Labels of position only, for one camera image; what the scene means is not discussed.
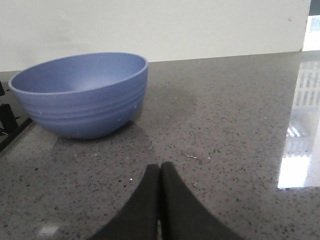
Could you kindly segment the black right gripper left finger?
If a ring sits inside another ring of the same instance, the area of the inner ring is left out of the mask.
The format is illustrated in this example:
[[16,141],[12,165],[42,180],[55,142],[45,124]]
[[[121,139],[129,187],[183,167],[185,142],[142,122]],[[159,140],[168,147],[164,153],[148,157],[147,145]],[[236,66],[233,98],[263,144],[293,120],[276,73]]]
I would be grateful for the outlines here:
[[149,164],[132,196],[90,240],[155,240],[158,235],[160,168]]

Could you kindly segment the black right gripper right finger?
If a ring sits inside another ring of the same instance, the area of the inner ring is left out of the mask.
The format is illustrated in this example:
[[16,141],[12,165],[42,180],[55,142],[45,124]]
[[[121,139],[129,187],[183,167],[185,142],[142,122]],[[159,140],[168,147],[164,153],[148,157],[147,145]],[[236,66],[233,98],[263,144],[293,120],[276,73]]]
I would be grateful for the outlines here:
[[161,164],[161,230],[164,240],[241,240],[186,186],[172,162]]

